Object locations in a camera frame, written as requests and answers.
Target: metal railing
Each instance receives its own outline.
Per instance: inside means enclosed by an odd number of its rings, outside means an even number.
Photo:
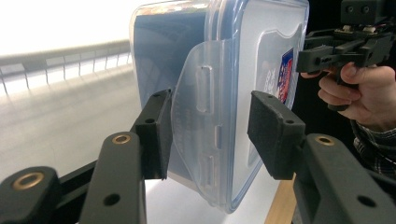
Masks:
[[[37,73],[45,74],[47,84],[50,84],[50,71],[63,70],[66,80],[67,67],[73,66],[81,75],[81,68],[86,64],[92,65],[92,72],[107,69],[109,62],[112,66],[131,62],[129,40],[120,40],[102,44],[75,47],[69,49],[55,49],[34,53],[0,56],[0,81],[4,91],[8,94],[7,83],[22,78],[25,79],[25,87],[31,88],[29,76]]]

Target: transparent plastic container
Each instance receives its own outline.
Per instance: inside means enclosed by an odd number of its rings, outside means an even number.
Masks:
[[[174,89],[177,160],[171,163],[227,213],[262,165],[247,135],[250,93],[269,92],[292,107],[308,9],[305,0],[173,1],[142,6],[133,16],[141,103],[155,91]],[[146,30],[137,32],[141,27]],[[148,30],[161,37],[149,41]],[[155,68],[147,72],[147,64]]]

